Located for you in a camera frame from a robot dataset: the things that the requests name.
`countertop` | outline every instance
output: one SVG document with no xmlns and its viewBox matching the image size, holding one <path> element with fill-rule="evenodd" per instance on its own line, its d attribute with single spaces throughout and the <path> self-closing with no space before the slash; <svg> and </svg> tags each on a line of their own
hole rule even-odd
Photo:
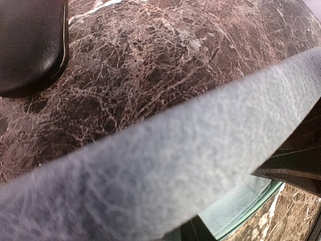
<svg viewBox="0 0 321 241">
<path fill-rule="evenodd" d="M 69 0 L 63 76 L 32 97 L 0 98 L 0 182 L 320 44 L 301 0 Z M 315 210 L 316 197 L 292 187 L 287 197 L 300 201 L 280 210 Z"/>
</svg>

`black leather object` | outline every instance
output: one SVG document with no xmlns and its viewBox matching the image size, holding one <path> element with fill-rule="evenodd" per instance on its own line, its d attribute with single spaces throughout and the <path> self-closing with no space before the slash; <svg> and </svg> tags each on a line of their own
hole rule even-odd
<svg viewBox="0 0 321 241">
<path fill-rule="evenodd" d="M 48 88 L 68 63 L 67 0 L 0 1 L 0 96 Z"/>
</svg>

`blurry gray cloth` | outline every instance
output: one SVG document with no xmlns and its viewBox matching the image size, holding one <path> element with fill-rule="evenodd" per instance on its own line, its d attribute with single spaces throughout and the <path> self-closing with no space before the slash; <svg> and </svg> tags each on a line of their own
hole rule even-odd
<svg viewBox="0 0 321 241">
<path fill-rule="evenodd" d="M 161 238 L 223 198 L 321 97 L 321 48 L 88 145 L 0 189 L 0 240 Z"/>
</svg>

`marble tile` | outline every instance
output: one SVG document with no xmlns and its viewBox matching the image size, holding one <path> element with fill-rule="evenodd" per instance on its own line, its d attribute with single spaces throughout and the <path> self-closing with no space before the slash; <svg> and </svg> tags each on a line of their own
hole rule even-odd
<svg viewBox="0 0 321 241">
<path fill-rule="evenodd" d="M 319 0 L 303 0 L 303 1 L 315 14 L 315 16 L 319 20 L 321 20 L 321 2 Z"/>
<path fill-rule="evenodd" d="M 300 0 L 69 0 L 69 17 L 62 78 L 0 98 L 2 183 L 321 44 Z"/>
<path fill-rule="evenodd" d="M 224 241 L 303 241 L 320 198 L 286 185 Z"/>
</svg>

